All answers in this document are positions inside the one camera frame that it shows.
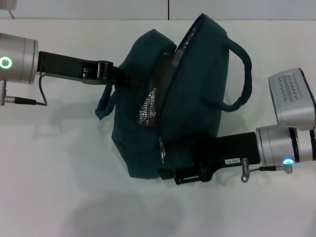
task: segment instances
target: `teal bag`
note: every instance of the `teal bag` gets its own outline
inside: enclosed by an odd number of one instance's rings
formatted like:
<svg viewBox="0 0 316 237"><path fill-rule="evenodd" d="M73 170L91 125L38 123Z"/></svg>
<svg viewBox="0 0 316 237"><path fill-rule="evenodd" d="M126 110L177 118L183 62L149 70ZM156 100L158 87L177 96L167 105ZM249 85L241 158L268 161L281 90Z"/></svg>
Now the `teal bag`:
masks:
<svg viewBox="0 0 316 237"><path fill-rule="evenodd" d="M223 102L229 50L244 63L241 96ZM115 106L112 139L125 160L129 175L157 178L161 170L194 166L190 152L165 155L164 143L183 136L208 133L216 137L222 111L236 111L252 91L251 60L225 30L202 14L179 47L156 30L141 36L120 65L142 78L138 88L107 86L96 109L99 119Z"/></svg>

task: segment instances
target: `green indicator light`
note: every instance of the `green indicator light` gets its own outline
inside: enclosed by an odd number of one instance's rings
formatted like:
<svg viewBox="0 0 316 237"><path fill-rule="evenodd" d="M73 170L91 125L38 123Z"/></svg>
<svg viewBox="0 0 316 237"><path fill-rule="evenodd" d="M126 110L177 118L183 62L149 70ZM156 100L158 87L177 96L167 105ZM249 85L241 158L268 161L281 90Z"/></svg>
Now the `green indicator light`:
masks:
<svg viewBox="0 0 316 237"><path fill-rule="evenodd" d="M8 69L12 66L12 61L8 57L0 58L0 67L3 69Z"/></svg>

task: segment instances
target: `blue indicator light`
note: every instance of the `blue indicator light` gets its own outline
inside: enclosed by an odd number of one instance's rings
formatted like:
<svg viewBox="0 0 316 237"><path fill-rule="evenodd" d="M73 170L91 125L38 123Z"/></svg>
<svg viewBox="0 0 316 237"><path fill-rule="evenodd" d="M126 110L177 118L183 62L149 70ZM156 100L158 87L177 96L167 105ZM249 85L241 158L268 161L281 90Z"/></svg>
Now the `blue indicator light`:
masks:
<svg viewBox="0 0 316 237"><path fill-rule="evenodd" d="M293 164L293 163L294 163L294 160L289 159L289 158L286 158L286 159L283 161L283 164Z"/></svg>

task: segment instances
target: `zipper pull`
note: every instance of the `zipper pull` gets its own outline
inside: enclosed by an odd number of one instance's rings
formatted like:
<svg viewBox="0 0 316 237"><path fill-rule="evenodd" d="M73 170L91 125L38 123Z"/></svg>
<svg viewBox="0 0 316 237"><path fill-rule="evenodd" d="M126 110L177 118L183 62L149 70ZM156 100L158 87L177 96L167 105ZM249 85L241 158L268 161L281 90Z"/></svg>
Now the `zipper pull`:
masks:
<svg viewBox="0 0 316 237"><path fill-rule="evenodd" d="M164 159L166 157L166 151L164 149L164 146L163 146L163 142L162 142L162 138L159 137L159 146L160 146L160 157L161 157L161 162L164 164Z"/></svg>

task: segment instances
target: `white table surface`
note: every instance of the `white table surface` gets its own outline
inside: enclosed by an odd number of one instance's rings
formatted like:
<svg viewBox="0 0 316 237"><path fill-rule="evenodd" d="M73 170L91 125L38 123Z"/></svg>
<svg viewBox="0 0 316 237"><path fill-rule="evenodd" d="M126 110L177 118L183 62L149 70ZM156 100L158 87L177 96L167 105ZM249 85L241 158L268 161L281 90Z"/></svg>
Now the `white table surface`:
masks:
<svg viewBox="0 0 316 237"><path fill-rule="evenodd" d="M119 65L156 28L177 44L192 21L1 20L0 32L39 40L39 49ZM276 123L268 76L301 67L316 93L316 22L220 21L253 62L253 94L224 113L220 135ZM33 86L7 94L40 100ZM231 55L227 101L241 93ZM0 235L3 237L314 237L316 162L284 172L219 170L209 183L128 176L111 140L113 115L94 115L104 87L44 78L48 106L0 108Z"/></svg>

